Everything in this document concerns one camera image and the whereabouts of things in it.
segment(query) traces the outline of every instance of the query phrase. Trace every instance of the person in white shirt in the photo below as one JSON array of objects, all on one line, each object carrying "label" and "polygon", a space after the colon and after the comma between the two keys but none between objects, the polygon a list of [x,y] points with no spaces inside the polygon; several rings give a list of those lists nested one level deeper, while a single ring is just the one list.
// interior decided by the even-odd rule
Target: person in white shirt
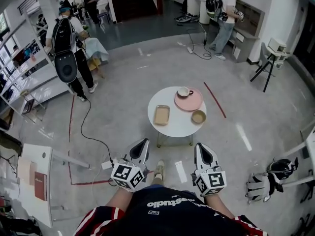
[{"label": "person in white shirt", "polygon": [[72,2],[73,5],[77,6],[79,17],[81,20],[84,20],[82,16],[83,3],[84,3],[83,0],[73,0]]},{"label": "person in white shirt", "polygon": [[[59,19],[62,19],[63,17],[69,17],[70,16],[70,8],[61,6],[59,8],[59,13],[60,13]],[[81,36],[83,38],[89,37],[89,35],[85,32],[85,30],[83,30],[79,19],[77,19],[75,17],[71,17],[70,22],[71,22],[75,32],[79,36]],[[53,25],[48,26],[47,34],[46,34],[46,46],[48,46],[48,47],[52,47],[53,31],[54,31],[54,27],[55,27],[56,23],[57,22],[55,21]],[[83,80],[87,84],[87,87],[89,89],[89,93],[94,93],[95,88],[97,87],[97,82],[94,83],[94,81],[93,81],[93,77],[92,77],[92,74],[91,74],[90,69],[88,67],[88,63],[87,63],[87,60],[85,58],[84,52],[82,51],[81,48],[77,47],[76,44],[73,45],[72,52],[75,55],[78,70],[81,73]],[[72,87],[72,89],[77,93],[80,100],[82,100],[82,101],[87,100],[86,96],[84,95],[82,85],[79,82],[78,78],[76,78],[73,82],[71,82],[69,84]]]},{"label": "person in white shirt", "polygon": [[229,41],[235,25],[235,21],[240,19],[240,16],[234,13],[236,0],[222,0],[222,14],[219,16],[219,33],[216,39],[210,44],[210,49],[215,50],[215,56],[221,60],[226,60],[222,51]]}]

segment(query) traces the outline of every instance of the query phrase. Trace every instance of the sneaker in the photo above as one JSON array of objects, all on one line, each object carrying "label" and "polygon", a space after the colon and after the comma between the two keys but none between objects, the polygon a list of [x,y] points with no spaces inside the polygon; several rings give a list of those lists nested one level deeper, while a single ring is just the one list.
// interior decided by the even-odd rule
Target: sneaker
[{"label": "sneaker", "polygon": [[220,56],[218,56],[218,55],[215,55],[218,59],[221,59],[221,60],[226,60],[226,57],[224,57],[223,55],[220,55]]},{"label": "sneaker", "polygon": [[160,160],[157,163],[157,167],[154,170],[154,177],[156,177],[157,174],[161,174],[163,177],[163,181],[164,181],[164,179],[165,179],[165,163],[163,160]]},{"label": "sneaker", "polygon": [[93,87],[89,88],[89,93],[94,93],[95,88],[97,87],[97,81],[94,83]]},{"label": "sneaker", "polygon": [[82,101],[82,102],[85,102],[87,100],[87,97],[85,95],[83,96],[79,96],[79,99]]}]

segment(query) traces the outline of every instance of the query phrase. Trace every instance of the door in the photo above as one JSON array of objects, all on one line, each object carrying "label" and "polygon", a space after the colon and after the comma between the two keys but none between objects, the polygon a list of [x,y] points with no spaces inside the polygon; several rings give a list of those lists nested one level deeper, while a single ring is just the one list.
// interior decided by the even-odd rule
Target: door
[{"label": "door", "polygon": [[294,54],[315,78],[315,6],[309,4],[308,14]]}]

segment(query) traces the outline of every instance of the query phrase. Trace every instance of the pink plate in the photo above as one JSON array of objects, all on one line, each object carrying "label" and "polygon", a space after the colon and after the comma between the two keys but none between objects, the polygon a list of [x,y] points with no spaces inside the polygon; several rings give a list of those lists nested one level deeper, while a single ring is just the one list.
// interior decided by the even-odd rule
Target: pink plate
[{"label": "pink plate", "polygon": [[187,97],[181,97],[176,92],[175,94],[175,103],[176,105],[186,111],[194,111],[201,107],[203,102],[203,97],[201,92],[199,92],[195,88],[189,88],[189,90],[193,91],[193,94],[188,95]]}]

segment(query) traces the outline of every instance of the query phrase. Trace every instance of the white teacup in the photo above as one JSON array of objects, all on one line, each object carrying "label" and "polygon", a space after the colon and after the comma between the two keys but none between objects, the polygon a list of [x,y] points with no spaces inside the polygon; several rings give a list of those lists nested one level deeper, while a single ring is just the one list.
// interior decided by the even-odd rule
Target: white teacup
[{"label": "white teacup", "polygon": [[182,87],[180,88],[177,93],[181,96],[181,97],[187,97],[190,94],[193,94],[192,90],[189,90],[189,88],[187,87]]}]

